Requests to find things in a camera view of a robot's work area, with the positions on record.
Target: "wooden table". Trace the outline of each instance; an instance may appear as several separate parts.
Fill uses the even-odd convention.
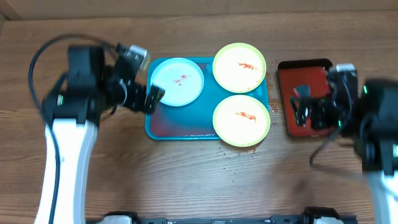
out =
[[[256,149],[221,141],[154,141],[144,115],[120,110],[101,123],[88,174],[86,217],[135,210],[141,217],[265,217],[334,207],[373,222],[366,184],[309,168],[320,140],[285,133],[275,71],[283,60],[351,62],[365,78],[398,78],[398,11],[319,12],[208,17],[147,17],[6,22],[0,36],[0,223],[32,223],[45,166],[44,126],[27,87],[34,52],[49,38],[86,33],[136,44],[154,58],[214,56],[246,42],[267,61],[272,127]],[[40,97],[67,69],[67,45],[35,68]],[[143,82],[146,74],[140,74]],[[352,149],[332,144],[317,162],[361,172]]]

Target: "green light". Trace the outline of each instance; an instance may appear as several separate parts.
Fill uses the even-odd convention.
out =
[[[398,145],[394,145],[394,148],[392,149],[393,153],[394,153],[394,157],[398,158]]]

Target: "food residue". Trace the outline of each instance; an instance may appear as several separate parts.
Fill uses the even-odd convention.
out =
[[[247,113],[245,113],[245,112],[237,112],[236,114],[237,114],[237,115],[244,116],[245,118],[252,119],[252,120],[254,120],[254,122],[257,121],[256,116],[254,116],[254,115],[247,114]]]
[[[179,86],[182,86],[182,81],[186,80],[187,78],[188,78],[188,76],[182,75],[180,79],[174,80],[174,83],[178,83]]]
[[[239,64],[240,67],[258,71],[258,69],[254,65],[251,65],[251,64],[248,64],[248,63],[239,63],[239,62],[238,62],[238,64]]]

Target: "yellow plate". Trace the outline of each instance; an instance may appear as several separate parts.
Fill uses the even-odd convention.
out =
[[[233,93],[246,93],[257,88],[266,72],[264,56],[249,44],[229,44],[216,54],[213,61],[214,78]]]
[[[261,142],[269,131],[271,119],[267,108],[251,96],[230,96],[216,107],[213,126],[228,144],[247,147]]]

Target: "blue tray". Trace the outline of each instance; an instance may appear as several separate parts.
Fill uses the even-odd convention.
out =
[[[148,69],[148,86],[157,66],[169,58],[154,60]],[[236,95],[222,88],[213,76],[213,57],[188,57],[202,69],[205,82],[202,93],[185,106],[168,106],[159,103],[152,115],[145,117],[145,131],[156,140],[205,140],[220,139],[213,128],[213,112],[223,99]],[[253,91],[244,93],[259,100],[268,108],[267,82],[264,81]]]

